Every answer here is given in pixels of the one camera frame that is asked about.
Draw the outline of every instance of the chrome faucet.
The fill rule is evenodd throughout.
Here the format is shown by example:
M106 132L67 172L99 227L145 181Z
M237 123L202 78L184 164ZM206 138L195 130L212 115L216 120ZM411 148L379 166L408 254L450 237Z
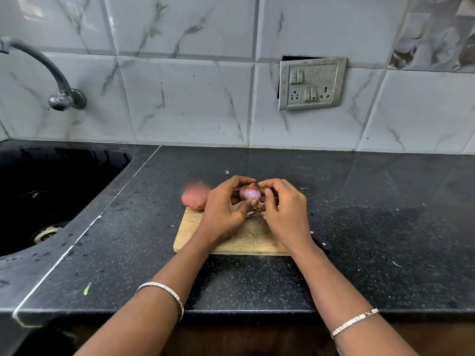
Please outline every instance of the chrome faucet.
M84 94L78 89L71 89L63 73L50 59L44 56L43 53L18 39L0 36L0 53L9 53L11 47L33 56L43 65L45 65L54 76L59 87L59 94L52 95L48 99L48 104L51 106L51 108L58 111L65 111L71 106L75 109L83 109L86 107L86 96L84 96Z

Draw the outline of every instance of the black granite countertop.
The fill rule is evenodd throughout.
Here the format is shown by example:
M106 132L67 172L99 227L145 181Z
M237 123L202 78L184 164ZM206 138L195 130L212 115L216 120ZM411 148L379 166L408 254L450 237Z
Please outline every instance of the black granite countertop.
M0 151L24 143L7 141ZM95 147L127 149L134 158L61 233L0 258L8 283L0 311L15 311L24 325L117 311L173 257L182 187L216 186L226 170L286 178L300 189L312 231L332 245L331 261L389 320L475 319L475 156ZM286 317L320 320L291 258L212 255L183 320Z

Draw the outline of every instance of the silver bangle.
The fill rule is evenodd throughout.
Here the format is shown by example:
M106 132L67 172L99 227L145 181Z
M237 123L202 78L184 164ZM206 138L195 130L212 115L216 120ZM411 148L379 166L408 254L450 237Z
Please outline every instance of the silver bangle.
M362 313L361 315L358 315L357 317L352 318L350 321L345 322L343 325L338 327L334 332L332 332L330 336L333 339L335 338L336 335L338 335L344 329L350 327L351 325L357 323L358 321L365 319L366 317L370 317L371 315L377 314L378 312L379 312L378 309L372 309L372 310L366 311Z
M164 289L165 291L170 293L170 295L175 297L175 300L178 302L178 305L180 306L180 309L181 309L181 315L178 318L178 322L180 322L181 318L183 317L183 314L185 313L185 308L183 307L183 302L181 302L181 300L180 300L180 296L178 296L177 293L175 291L173 291L170 287L168 287L166 285L163 285L162 283L158 283L158 282L143 283L142 285L139 286L139 288L137 289L135 294L137 294L141 289L143 289L144 287L147 287L147 286L160 287L161 289Z

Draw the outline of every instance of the drain strainer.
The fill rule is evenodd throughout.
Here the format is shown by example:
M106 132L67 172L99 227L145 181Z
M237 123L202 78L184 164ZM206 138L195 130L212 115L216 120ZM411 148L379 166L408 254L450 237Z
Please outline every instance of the drain strainer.
M60 226L49 226L44 228L43 230L39 231L36 235L35 238L33 239L33 242L35 244L39 244L40 242L49 239L51 236L54 234L58 233L61 231L63 228Z

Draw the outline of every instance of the forearm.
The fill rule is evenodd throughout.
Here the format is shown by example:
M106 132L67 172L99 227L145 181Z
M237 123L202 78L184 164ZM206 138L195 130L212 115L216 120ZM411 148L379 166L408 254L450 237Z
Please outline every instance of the forearm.
M185 304L196 276L213 249L195 235L151 280L177 293ZM159 355L180 315L175 298L158 287L145 287L127 302L76 353L77 356Z
M298 247L291 254L330 332L373 308L316 245ZM380 315L355 323L337 335L335 341L344 356L416 355Z

